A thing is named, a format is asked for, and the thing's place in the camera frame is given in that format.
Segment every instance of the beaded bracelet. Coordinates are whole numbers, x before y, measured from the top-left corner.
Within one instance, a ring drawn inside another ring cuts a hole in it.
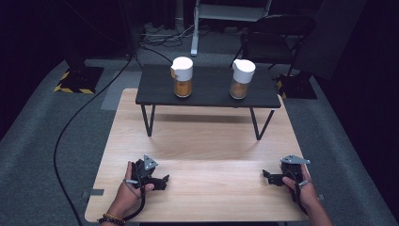
[[[115,218],[107,218],[107,217],[99,218],[98,221],[99,221],[99,223],[110,222],[110,223],[114,223],[118,226],[124,226],[126,223],[126,221],[124,221],[124,220],[118,220]]]
[[[123,223],[126,223],[126,221],[124,221],[122,218],[117,218],[117,217],[109,215],[109,214],[103,214],[103,218],[114,218],[114,219],[122,221]]]

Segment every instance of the gray carpet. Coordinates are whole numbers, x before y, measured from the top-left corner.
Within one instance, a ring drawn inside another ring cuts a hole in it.
[[[228,66],[238,39],[236,35],[218,33],[200,37],[194,64]],[[187,38],[179,47],[149,48],[173,59],[189,57],[190,45],[191,39]],[[137,57],[141,64],[168,64],[151,51],[140,49]],[[105,67],[97,86],[100,90],[126,60],[91,59],[86,63]],[[77,225],[56,180],[53,154],[65,124],[93,95],[53,92],[67,68],[62,62],[45,77],[0,142],[0,225]],[[276,67],[270,77],[285,70]],[[84,225],[94,224],[84,220],[87,198],[82,193],[93,186],[121,91],[136,87],[139,76],[140,68],[132,60],[112,86],[77,115],[57,147],[59,174]],[[332,220],[336,225],[397,225],[323,91],[314,79],[311,83],[317,100],[284,99],[284,103],[301,150],[311,160],[309,170],[318,193],[325,197],[322,202]]]

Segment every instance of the wooden tabletop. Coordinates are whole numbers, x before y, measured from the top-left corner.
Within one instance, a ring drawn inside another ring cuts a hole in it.
[[[254,136],[247,108],[157,106],[154,134],[148,137],[136,89],[126,89],[111,128],[85,214],[94,222],[106,212],[127,162],[146,153],[159,166],[153,177],[170,174],[165,191],[148,193],[144,210],[132,221],[292,221],[307,220],[283,186],[269,185],[262,170],[281,173],[280,159],[302,157],[284,104],[263,139]],[[255,109],[263,124],[270,109]]]

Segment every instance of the vr controller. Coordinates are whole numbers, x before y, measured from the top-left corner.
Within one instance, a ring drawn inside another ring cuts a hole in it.
[[[132,163],[132,165],[132,180],[135,181],[133,184],[135,188],[140,188],[147,184],[154,184],[153,190],[165,190],[165,188],[167,188],[169,175],[162,179],[152,178],[152,173],[155,171],[158,163],[146,154],[144,154],[144,161],[138,159],[135,163]]]
[[[306,160],[290,154],[286,157],[281,158],[281,171],[282,174],[271,174],[270,172],[263,169],[263,177],[267,178],[267,181],[270,185],[282,186],[285,185],[282,182],[282,178],[284,176],[291,178],[295,181],[295,190],[290,188],[291,196],[293,198],[293,202],[298,202],[299,207],[306,213],[302,204],[300,203],[300,189],[299,184],[303,181],[303,175],[300,165],[301,164],[310,164],[310,160]]]

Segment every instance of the chair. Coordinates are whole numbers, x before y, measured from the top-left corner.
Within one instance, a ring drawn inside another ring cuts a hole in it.
[[[242,59],[272,64],[269,69],[275,64],[288,64],[287,75],[290,75],[301,42],[315,27],[315,20],[309,16],[264,16],[241,35],[241,47],[234,59],[242,52]],[[289,43],[290,36],[297,37],[295,43]]]

